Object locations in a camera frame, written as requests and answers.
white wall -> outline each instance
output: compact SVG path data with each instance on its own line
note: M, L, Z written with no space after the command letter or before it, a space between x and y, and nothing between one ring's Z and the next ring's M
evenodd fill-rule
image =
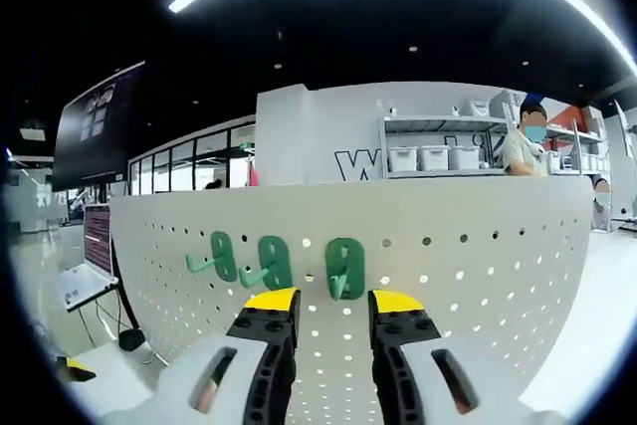
M367 84L308 91L297 85L260 94L256 157L263 184L324 183L380 177L378 120L398 115L451 114L468 100L488 101L503 89L434 82ZM567 105L542 102L553 117ZM472 136L459 137L473 144ZM444 137L402 136L389 145L444 144Z
M303 85L258 95L255 156L262 185L308 183L315 130L309 125L309 96Z
M10 222L19 222L23 233L46 231L49 222L68 217L66 192L54 193L47 177L51 169L11 169L18 184L5 186L4 200Z
M626 112L628 125L637 124L637 108ZM624 137L619 123L619 116L606 119L608 131L608 147L610 150L610 184L613 191L613 217L631 218L632 204L637 196L637 164L626 156ZM633 148L637 152L637 137L632 136Z

ceiling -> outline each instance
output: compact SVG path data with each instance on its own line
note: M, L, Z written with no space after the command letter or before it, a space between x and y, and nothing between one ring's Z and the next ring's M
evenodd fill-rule
M171 1L10 0L13 153L52 155L64 104L140 60L131 155L253 113L258 92L298 83L461 82L586 105L628 76L561 0L199 0L178 15ZM33 119L47 141L21 139Z

monitor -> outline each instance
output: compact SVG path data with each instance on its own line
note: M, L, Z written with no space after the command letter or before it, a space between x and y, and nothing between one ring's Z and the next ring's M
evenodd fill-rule
M53 191L125 181L130 111L144 62L94 85L63 109Z
M84 259L112 276L110 208L107 204L92 204L85 208Z

glass window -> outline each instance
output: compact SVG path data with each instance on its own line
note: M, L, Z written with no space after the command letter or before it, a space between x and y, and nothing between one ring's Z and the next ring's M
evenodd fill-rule
M254 161L255 126L249 124L230 131L230 187L243 188L250 181Z
M130 166L130 194L139 194L139 161Z
M193 141L172 148L171 191L192 191Z
M228 132L211 134L197 139L195 189L205 189L208 183L221 182L226 186L226 146Z
M152 171L153 193L161 193L170 190L170 185L168 184L169 160L170 152L167 149L160 153L155 153L155 166Z
M140 194L152 194L152 156L141 160L141 172L139 174Z

metal shelving unit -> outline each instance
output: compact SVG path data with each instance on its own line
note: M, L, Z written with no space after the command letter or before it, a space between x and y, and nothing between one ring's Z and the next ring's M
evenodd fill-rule
M411 116L386 116L379 120L380 152L383 178L431 178L449 176L495 176L504 174L503 169L398 171L389 172L387 158L388 134L456 133L483 134L489 162L493 164L492 134L507 134L511 125L504 118L421 114Z

